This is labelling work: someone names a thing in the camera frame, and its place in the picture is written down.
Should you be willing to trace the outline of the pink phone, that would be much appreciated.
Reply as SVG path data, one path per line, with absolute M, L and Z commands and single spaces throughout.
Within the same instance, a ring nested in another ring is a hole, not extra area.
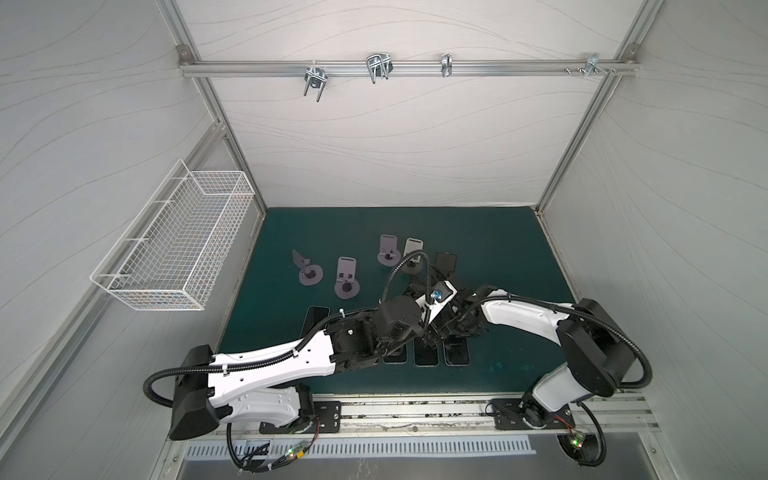
M 443 342 L 444 362 L 449 367 L 465 367 L 471 363 L 468 341 L 451 336 Z

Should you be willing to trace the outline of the teal phone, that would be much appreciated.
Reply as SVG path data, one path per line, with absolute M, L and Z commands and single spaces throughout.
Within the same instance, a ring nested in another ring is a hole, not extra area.
M 425 345 L 416 339 L 413 342 L 414 363 L 417 367 L 435 367 L 439 364 L 439 354 L 436 348 Z

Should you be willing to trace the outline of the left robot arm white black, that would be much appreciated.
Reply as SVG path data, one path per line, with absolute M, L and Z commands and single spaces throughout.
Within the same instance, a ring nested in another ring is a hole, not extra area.
M 373 310 L 333 315 L 297 341 L 237 354 L 192 348 L 170 373 L 173 440 L 193 439 L 223 422 L 302 425 L 313 414 L 301 380 L 378 365 L 410 340 L 424 335 L 451 295 L 433 291 L 418 299 L 401 295 Z

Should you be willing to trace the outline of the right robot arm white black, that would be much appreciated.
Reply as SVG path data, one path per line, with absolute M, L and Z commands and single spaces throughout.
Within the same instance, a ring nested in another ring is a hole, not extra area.
M 608 398 L 652 379 L 644 352 L 590 299 L 553 303 L 496 289 L 471 295 L 455 320 L 466 329 L 487 324 L 516 328 L 561 349 L 564 363 L 537 380 L 520 400 L 518 411 L 535 428 L 572 402 Z

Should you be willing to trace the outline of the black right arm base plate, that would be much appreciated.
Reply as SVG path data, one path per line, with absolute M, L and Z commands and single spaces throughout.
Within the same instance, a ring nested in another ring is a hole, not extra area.
M 494 398 L 484 408 L 496 430 L 569 430 L 575 427 L 568 406 L 550 412 L 533 400 Z

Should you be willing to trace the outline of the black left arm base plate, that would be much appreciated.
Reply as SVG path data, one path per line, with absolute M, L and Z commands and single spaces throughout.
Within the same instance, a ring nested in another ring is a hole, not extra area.
M 339 401 L 318 401 L 311 407 L 301 407 L 299 417 L 292 423 L 277 427 L 262 422 L 259 433 L 262 435 L 277 434 L 314 434 L 338 433 L 341 423 L 341 403 Z

